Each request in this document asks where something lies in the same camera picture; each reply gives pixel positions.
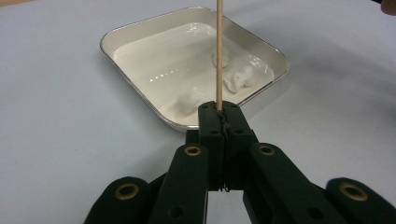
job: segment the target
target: metal tray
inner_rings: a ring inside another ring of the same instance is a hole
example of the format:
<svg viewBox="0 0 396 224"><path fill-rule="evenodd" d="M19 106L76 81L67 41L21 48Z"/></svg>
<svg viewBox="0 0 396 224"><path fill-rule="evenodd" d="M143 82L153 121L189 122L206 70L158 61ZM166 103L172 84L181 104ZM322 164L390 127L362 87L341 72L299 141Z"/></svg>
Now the metal tray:
<svg viewBox="0 0 396 224"><path fill-rule="evenodd" d="M180 94L216 99L216 11L189 7L108 32L101 49L155 113L178 131L198 128L196 110L180 109ZM223 99L242 105L288 72L285 56L236 23L223 19L223 45L230 52L224 76L251 66L255 84Z"/></svg>

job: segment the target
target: white background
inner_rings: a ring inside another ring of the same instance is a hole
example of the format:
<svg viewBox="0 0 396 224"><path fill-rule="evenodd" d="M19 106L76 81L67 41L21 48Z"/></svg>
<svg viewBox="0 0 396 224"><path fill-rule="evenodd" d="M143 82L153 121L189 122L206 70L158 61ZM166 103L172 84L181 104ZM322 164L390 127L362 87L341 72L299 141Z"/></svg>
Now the white background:
<svg viewBox="0 0 396 224"><path fill-rule="evenodd" d="M38 0L0 7L1 223L82 223L113 180L166 172L171 130L99 49L125 24L215 0ZM243 110L313 182L357 179L396 204L396 17L369 0L224 1L290 71ZM207 223L249 223L241 192Z"/></svg>

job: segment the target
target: white liquid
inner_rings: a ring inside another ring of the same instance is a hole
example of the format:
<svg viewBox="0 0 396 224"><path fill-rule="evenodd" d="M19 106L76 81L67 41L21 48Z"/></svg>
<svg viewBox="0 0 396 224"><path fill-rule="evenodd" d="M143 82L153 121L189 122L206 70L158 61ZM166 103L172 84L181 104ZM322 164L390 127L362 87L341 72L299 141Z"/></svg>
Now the white liquid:
<svg viewBox="0 0 396 224"><path fill-rule="evenodd" d="M230 51L223 75L250 65L255 80L255 85L237 93L223 85L223 100L238 104L273 81L274 72L267 63L226 36L223 45ZM197 112L182 113L176 101L188 90L204 92L207 102L216 101L215 47L216 29L189 23L124 45L114 52L113 60L164 117L178 124L197 125Z"/></svg>

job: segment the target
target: wooden skewer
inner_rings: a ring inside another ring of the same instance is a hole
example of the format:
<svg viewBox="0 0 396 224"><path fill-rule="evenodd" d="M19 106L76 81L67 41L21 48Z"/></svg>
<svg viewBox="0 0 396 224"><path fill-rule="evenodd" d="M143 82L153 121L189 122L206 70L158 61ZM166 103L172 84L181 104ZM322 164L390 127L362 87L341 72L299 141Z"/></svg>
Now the wooden skewer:
<svg viewBox="0 0 396 224"><path fill-rule="evenodd" d="M218 112L222 110L222 17L223 0L218 0L218 24L217 24L217 82L216 82L216 105Z"/></svg>

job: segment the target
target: screw hole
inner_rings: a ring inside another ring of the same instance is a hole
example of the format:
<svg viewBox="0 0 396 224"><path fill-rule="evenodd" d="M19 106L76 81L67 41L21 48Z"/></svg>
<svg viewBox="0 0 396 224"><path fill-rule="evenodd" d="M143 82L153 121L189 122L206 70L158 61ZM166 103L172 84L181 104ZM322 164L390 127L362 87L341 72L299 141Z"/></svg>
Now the screw hole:
<svg viewBox="0 0 396 224"><path fill-rule="evenodd" d="M198 156L201 154L202 150L198 147L186 147L184 152L189 156Z"/></svg>
<svg viewBox="0 0 396 224"><path fill-rule="evenodd" d="M306 208L306 213L313 219L323 219L323 213L316 207Z"/></svg>
<svg viewBox="0 0 396 224"><path fill-rule="evenodd" d="M367 193L363 189L353 184L341 183L340 190L348 198L358 202L364 202L369 198Z"/></svg>
<svg viewBox="0 0 396 224"><path fill-rule="evenodd" d="M259 148L259 151L260 151L260 153L261 153L262 155L265 155L265 156L272 156L272 155L275 154L274 149L273 149L273 148L270 148L270 147L260 147L260 148Z"/></svg>
<svg viewBox="0 0 396 224"><path fill-rule="evenodd" d="M181 218L184 216L184 211L181 207L175 206L169 209L169 217L170 218Z"/></svg>
<svg viewBox="0 0 396 224"><path fill-rule="evenodd" d="M114 192L116 199L125 201L134 198L139 192L139 187L134 183L120 185Z"/></svg>

